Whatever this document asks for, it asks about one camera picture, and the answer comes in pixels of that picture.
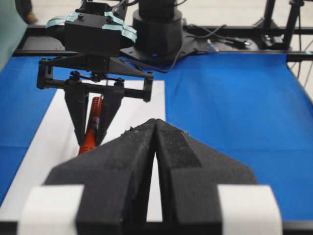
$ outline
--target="cable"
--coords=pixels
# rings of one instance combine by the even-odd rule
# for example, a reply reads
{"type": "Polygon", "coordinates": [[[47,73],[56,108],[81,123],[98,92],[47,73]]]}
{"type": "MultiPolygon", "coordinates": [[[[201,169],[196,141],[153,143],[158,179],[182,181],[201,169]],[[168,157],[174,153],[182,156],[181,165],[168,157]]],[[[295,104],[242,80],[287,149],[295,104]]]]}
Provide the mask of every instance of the cable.
{"type": "Polygon", "coordinates": [[[112,7],[112,11],[116,11],[119,7],[121,7],[122,5],[124,6],[133,6],[135,4],[137,4],[139,2],[139,0],[134,0],[132,2],[126,3],[126,0],[121,0],[117,5],[112,7]]]}
{"type": "MultiPolygon", "coordinates": [[[[188,36],[186,36],[186,37],[183,39],[183,41],[184,41],[186,38],[208,38],[208,37],[212,36],[214,33],[216,33],[217,31],[219,31],[221,28],[224,28],[225,26],[226,26],[226,25],[223,24],[222,26],[216,28],[214,31],[212,31],[211,33],[209,33],[209,34],[207,34],[207,35],[205,35],[205,36],[188,35],[188,36]]],[[[147,68],[147,69],[152,69],[152,70],[155,70],[155,71],[158,71],[158,72],[161,72],[161,73],[168,73],[169,71],[171,71],[171,70],[175,67],[175,65],[176,65],[176,63],[177,63],[177,61],[178,61],[179,55],[180,55],[180,53],[181,53],[183,47],[184,47],[184,44],[182,43],[180,49],[178,50],[178,52],[177,52],[177,54],[176,54],[176,56],[175,56],[175,59],[174,59],[172,65],[171,65],[171,67],[170,67],[168,70],[162,70],[162,69],[159,69],[159,68],[154,67],[154,66],[152,66],[152,65],[147,65],[147,64],[141,63],[141,62],[139,62],[139,61],[137,61],[137,60],[124,60],[124,62],[132,63],[132,64],[134,64],[134,65],[142,66],[142,67],[145,67],[145,68],[147,68]]]]}
{"type": "Polygon", "coordinates": [[[179,5],[182,5],[182,4],[184,4],[185,2],[187,2],[187,0],[183,0],[183,1],[182,1],[182,2],[180,2],[180,3],[174,4],[174,6],[179,6],[179,5]]]}
{"type": "Polygon", "coordinates": [[[126,6],[133,6],[135,4],[139,3],[139,0],[134,0],[132,2],[129,2],[128,4],[126,4],[126,6]]]}
{"type": "Polygon", "coordinates": [[[312,67],[313,67],[313,61],[311,62],[311,66],[310,66],[310,69],[309,69],[309,72],[308,72],[308,76],[307,76],[307,79],[305,80],[305,83],[304,83],[304,88],[307,87],[307,83],[309,81],[309,77],[310,77],[310,74],[311,74],[311,71],[312,71],[312,67]]]}
{"type": "MultiPolygon", "coordinates": [[[[307,49],[309,49],[312,44],[313,44],[313,39],[312,39],[312,40],[310,41],[310,43],[304,48],[303,51],[307,51],[307,49]]],[[[297,62],[294,62],[294,64],[293,64],[290,68],[293,69],[296,64],[297,64],[297,62]]]]}
{"type": "MultiPolygon", "coordinates": [[[[191,26],[191,27],[196,27],[196,28],[200,28],[208,33],[211,33],[212,31],[205,28],[205,27],[202,27],[202,26],[198,26],[198,25],[195,25],[195,24],[190,24],[188,26],[191,26]]],[[[234,47],[240,47],[240,48],[245,48],[246,46],[250,45],[250,43],[246,40],[246,39],[239,39],[239,38],[232,38],[232,37],[225,37],[225,36],[221,36],[219,34],[216,34],[214,33],[213,34],[215,37],[217,38],[221,38],[221,39],[224,39],[224,40],[227,40],[229,42],[231,42],[233,44],[234,47]]]]}
{"type": "MultiPolygon", "coordinates": [[[[300,51],[302,51],[302,40],[301,40],[301,7],[299,7],[299,47],[300,51]]],[[[299,62],[299,69],[298,69],[298,76],[297,79],[299,80],[300,72],[301,72],[301,64],[302,61],[299,62]]]]}

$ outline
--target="black metal frame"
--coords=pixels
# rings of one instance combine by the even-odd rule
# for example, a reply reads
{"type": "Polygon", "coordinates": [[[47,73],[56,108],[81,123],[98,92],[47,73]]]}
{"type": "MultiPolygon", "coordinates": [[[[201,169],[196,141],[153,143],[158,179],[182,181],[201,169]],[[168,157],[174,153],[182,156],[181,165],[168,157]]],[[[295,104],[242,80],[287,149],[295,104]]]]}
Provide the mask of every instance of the black metal frame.
{"type": "MultiPolygon", "coordinates": [[[[2,235],[16,235],[17,222],[0,222],[2,235]]],[[[77,224],[78,230],[89,231],[88,234],[101,234],[104,228],[100,225],[77,224]]],[[[124,234],[126,235],[175,235],[179,234],[180,229],[172,227],[161,222],[147,222],[143,226],[125,226],[124,234]]],[[[311,235],[313,233],[313,222],[283,222],[283,235],[311,235]]]]}
{"type": "MultiPolygon", "coordinates": [[[[272,20],[275,0],[268,0],[264,17],[261,18],[254,26],[227,26],[219,31],[220,35],[229,37],[242,37],[251,38],[258,45],[258,50],[230,50],[220,52],[246,52],[246,53],[286,53],[287,62],[301,62],[301,61],[313,61],[313,53],[309,54],[303,51],[290,51],[290,42],[293,34],[302,35],[313,35],[313,27],[303,27],[299,29],[295,27],[295,23],[298,16],[298,10],[300,5],[293,5],[288,20],[287,27],[277,27],[272,20]],[[269,36],[284,36],[285,48],[281,50],[264,50],[262,43],[262,35],[269,36]]],[[[205,32],[194,26],[184,26],[185,29],[195,35],[204,35],[205,32]]],[[[205,28],[213,31],[216,26],[205,26],[205,28]]],[[[32,26],[30,25],[21,40],[18,48],[14,52],[13,56],[69,56],[74,55],[76,52],[65,51],[64,47],[58,42],[52,42],[51,38],[45,35],[45,26],[32,26]],[[32,45],[28,44],[27,41],[30,39],[40,40],[42,42],[41,47],[32,48],[32,45]]],[[[78,227],[84,227],[90,231],[101,231],[101,227],[94,227],[92,225],[78,225],[78,227]]],[[[0,222],[0,228],[2,233],[6,235],[14,235],[17,231],[16,222],[0,222]]],[[[125,234],[179,234],[179,228],[172,228],[163,223],[150,223],[147,222],[143,227],[134,228],[125,226],[125,234]]],[[[313,234],[313,221],[298,221],[298,222],[283,222],[283,234],[284,235],[307,235],[313,234]]]]}
{"type": "MultiPolygon", "coordinates": [[[[205,32],[194,26],[184,26],[186,30],[195,35],[205,35],[205,32]]],[[[204,26],[205,28],[213,31],[217,26],[204,26]]],[[[241,37],[250,38],[258,45],[258,50],[240,50],[240,52],[257,52],[257,53],[287,53],[288,62],[300,62],[303,60],[312,61],[313,55],[306,54],[302,51],[290,51],[290,50],[263,50],[261,35],[267,34],[271,36],[279,36],[285,32],[285,27],[275,28],[261,28],[253,26],[227,26],[219,31],[220,35],[229,37],[241,37]]],[[[313,27],[303,27],[301,31],[298,27],[295,28],[294,34],[313,35],[313,27]]],[[[220,50],[220,52],[238,52],[234,50],[220,50]]],[[[13,53],[13,56],[69,56],[77,54],[72,51],[65,51],[64,47],[57,40],[53,40],[51,37],[45,35],[45,26],[43,25],[30,25],[28,26],[26,33],[19,44],[18,48],[13,53]]]]}

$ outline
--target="blue tablecloth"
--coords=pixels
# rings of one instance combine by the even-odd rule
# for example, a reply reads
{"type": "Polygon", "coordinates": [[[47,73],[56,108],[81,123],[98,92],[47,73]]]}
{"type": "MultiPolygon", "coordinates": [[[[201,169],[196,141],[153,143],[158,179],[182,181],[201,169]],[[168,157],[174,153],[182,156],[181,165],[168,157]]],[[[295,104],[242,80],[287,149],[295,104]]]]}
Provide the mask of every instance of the blue tablecloth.
{"type": "MultiPolygon", "coordinates": [[[[0,73],[0,202],[55,93],[36,88],[39,59],[11,58],[0,73]]],[[[283,220],[313,219],[313,107],[286,55],[190,56],[154,74],[165,80],[169,123],[249,165],[271,185],[283,220]]]]}

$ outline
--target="screw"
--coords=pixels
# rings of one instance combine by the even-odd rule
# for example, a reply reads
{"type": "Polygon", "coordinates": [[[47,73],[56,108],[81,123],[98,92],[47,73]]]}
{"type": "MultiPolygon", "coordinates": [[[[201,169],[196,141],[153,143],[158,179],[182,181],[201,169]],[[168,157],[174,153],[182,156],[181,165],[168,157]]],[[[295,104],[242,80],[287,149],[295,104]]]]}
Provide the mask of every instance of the screw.
{"type": "Polygon", "coordinates": [[[112,17],[111,17],[111,16],[108,16],[108,17],[107,17],[107,22],[112,22],[112,21],[113,21],[112,17]]]}

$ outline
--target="orange cylinder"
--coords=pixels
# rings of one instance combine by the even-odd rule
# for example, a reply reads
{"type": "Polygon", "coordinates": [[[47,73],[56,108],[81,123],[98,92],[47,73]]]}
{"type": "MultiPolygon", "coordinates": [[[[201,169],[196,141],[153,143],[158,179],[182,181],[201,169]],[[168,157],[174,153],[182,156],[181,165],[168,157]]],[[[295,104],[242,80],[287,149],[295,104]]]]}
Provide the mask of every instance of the orange cylinder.
{"type": "Polygon", "coordinates": [[[85,141],[80,146],[78,154],[86,153],[96,147],[96,132],[99,127],[102,101],[101,97],[95,97],[92,100],[85,141]]]}

